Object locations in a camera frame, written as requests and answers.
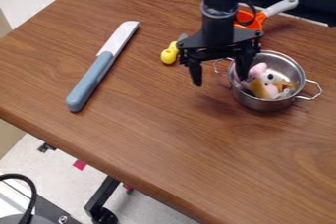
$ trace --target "white tile floor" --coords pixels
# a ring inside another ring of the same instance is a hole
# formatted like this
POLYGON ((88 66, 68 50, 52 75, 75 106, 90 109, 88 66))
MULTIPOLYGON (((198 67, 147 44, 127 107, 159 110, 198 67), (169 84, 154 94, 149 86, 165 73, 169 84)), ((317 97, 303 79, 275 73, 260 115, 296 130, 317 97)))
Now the white tile floor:
MULTIPOLYGON (((17 28, 53 1, 0 0, 0 8, 12 28, 17 28)), ((25 135, 0 160, 0 172, 28 175, 36 182, 42 196, 83 224, 90 224, 83 206, 105 175, 89 166, 83 171, 74 168, 75 158, 60 150, 42 154, 37 151, 41 144, 41 140, 25 135)), ((122 187, 117 189, 106 207, 117 214, 121 224, 195 224, 190 218, 139 192, 126 194, 122 187)))
MULTIPOLYGON (((0 160, 0 172, 29 176, 37 184, 41 196, 68 211, 83 224, 91 224, 83 206, 105 175, 90 166, 83 171, 78 170, 72 166, 76 159, 60 150, 44 154, 38 152, 41 145, 41 140, 25 135, 0 160)), ((122 186, 105 206, 118 216, 121 224, 196 224, 194 220, 140 192, 127 194, 122 186)))

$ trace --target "knife handle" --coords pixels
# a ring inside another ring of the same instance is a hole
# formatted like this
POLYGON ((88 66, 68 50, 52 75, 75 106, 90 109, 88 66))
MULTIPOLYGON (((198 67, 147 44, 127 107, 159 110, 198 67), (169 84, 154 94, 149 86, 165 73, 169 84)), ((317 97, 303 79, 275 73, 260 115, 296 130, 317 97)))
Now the knife handle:
POLYGON ((79 112, 83 109, 86 102, 113 64, 114 59, 115 57, 109 51, 104 51, 97 56, 94 63, 89 67, 80 82, 74 87, 66 99, 70 111, 79 112))

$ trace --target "yellow toy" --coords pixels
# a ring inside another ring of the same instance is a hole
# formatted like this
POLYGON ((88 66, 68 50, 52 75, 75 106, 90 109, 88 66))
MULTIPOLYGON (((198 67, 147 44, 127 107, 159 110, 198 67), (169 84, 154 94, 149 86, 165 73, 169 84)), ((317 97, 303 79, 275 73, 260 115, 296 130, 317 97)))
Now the yellow toy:
POLYGON ((170 43, 169 47, 161 52, 161 61, 164 64, 173 64, 176 62, 179 49, 176 46, 177 41, 170 43))

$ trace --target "red object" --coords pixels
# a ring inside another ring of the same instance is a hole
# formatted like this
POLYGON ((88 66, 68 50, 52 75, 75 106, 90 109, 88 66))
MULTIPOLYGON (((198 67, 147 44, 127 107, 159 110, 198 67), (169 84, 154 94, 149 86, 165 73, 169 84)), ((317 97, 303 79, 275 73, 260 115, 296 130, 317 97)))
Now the red object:
POLYGON ((125 184, 125 183, 124 183, 124 188, 128 191, 133 189, 132 186, 125 184))
POLYGON ((86 163, 85 162, 82 162, 80 161, 79 159, 76 160, 76 162, 74 163, 74 166, 79 169, 79 170, 83 170, 85 167, 86 167, 86 163))

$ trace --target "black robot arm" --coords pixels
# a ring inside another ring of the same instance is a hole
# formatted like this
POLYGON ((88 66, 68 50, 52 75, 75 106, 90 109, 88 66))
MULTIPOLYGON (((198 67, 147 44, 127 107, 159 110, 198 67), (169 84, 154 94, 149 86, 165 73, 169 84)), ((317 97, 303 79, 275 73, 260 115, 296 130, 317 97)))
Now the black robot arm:
POLYGON ((238 77, 245 80, 254 56, 260 51, 263 32, 235 26, 240 0, 202 1, 201 30, 178 41, 180 64, 189 67, 194 84, 201 86, 202 61, 232 57, 238 77))

